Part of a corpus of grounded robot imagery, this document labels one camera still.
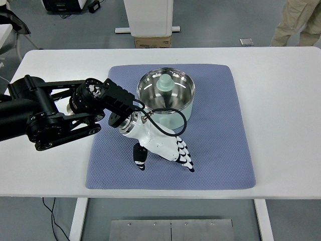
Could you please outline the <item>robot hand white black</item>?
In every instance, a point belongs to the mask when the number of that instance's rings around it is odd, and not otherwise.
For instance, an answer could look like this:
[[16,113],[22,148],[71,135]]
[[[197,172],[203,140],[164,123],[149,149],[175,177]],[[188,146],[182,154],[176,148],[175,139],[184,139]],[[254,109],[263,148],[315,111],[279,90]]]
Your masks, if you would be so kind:
[[194,172],[191,155],[186,143],[180,137],[171,137],[159,131],[151,121],[142,121],[141,115],[132,115],[125,121],[119,132],[127,138],[137,139],[133,147],[133,159],[140,170],[145,169],[147,153],[152,152],[161,158],[174,161]]

